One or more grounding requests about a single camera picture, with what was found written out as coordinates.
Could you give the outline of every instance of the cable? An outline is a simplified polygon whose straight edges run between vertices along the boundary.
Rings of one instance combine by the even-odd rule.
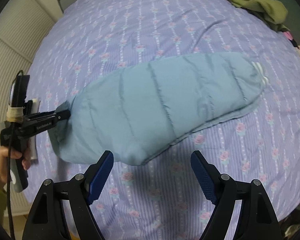
[[[17,80],[17,78],[20,74],[21,74],[21,76],[23,76],[23,70],[20,70],[18,72],[14,82]],[[18,100],[19,100],[20,88],[21,88],[21,82],[19,83],[19,86],[18,86],[16,102],[18,102]],[[15,129],[15,122],[12,122],[11,123],[11,136],[10,136],[9,148],[8,148],[8,159],[7,159],[7,209],[8,209],[8,218],[9,218],[10,237],[12,240],[16,240],[16,237],[14,235],[13,219],[12,219],[12,212],[11,212],[11,201],[10,201],[10,181],[11,181],[10,161],[11,161],[11,148],[12,148],[14,129]]]

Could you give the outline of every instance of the metal bolt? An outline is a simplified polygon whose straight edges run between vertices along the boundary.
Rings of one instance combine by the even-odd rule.
[[[50,183],[51,183],[51,179],[45,179],[43,182],[43,184],[46,186],[49,185]]]
[[[75,176],[76,180],[82,180],[84,178],[84,175],[82,173],[79,173]]]
[[[254,183],[254,185],[257,185],[257,186],[261,185],[261,181],[258,179],[254,179],[253,183]]]
[[[222,174],[222,175],[221,175],[221,179],[223,179],[223,180],[229,180],[230,177],[229,177],[228,174]]]

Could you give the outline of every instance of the blue textured pad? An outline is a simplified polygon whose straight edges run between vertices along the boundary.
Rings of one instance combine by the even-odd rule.
[[[97,200],[100,197],[101,191],[105,186],[108,176],[113,167],[113,163],[114,157],[113,154],[110,152],[90,184],[89,196],[87,198],[87,202],[89,205],[91,205],[95,200]]]
[[[194,152],[191,154],[190,161],[192,170],[195,176],[197,177],[200,187],[204,193],[204,196],[206,197],[206,199],[210,200],[212,204],[216,205],[218,199],[215,194],[214,183],[210,178],[209,174],[207,173],[206,169],[204,168],[203,164]]]

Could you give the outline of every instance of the bedsheet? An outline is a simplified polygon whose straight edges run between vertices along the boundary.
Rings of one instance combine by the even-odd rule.
[[[213,206],[191,170],[194,150],[236,180],[259,178],[278,219],[287,216],[300,202],[300,58],[282,33],[226,0],[78,0],[43,40],[28,88],[41,112],[117,68],[222,51],[264,66],[270,83],[260,106],[192,134],[144,166],[115,163],[91,206],[106,239],[199,239]],[[30,202],[45,178],[66,180],[87,169],[58,159],[47,133],[36,142],[39,160],[24,191]],[[226,239],[238,215],[239,204]]]

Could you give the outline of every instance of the light blue puffer garment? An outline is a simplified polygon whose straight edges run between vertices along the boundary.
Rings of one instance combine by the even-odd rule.
[[[265,87],[260,65],[240,53],[189,54],[118,69],[87,85],[57,111],[68,121],[49,130],[63,160],[145,164],[190,133],[257,107]]]

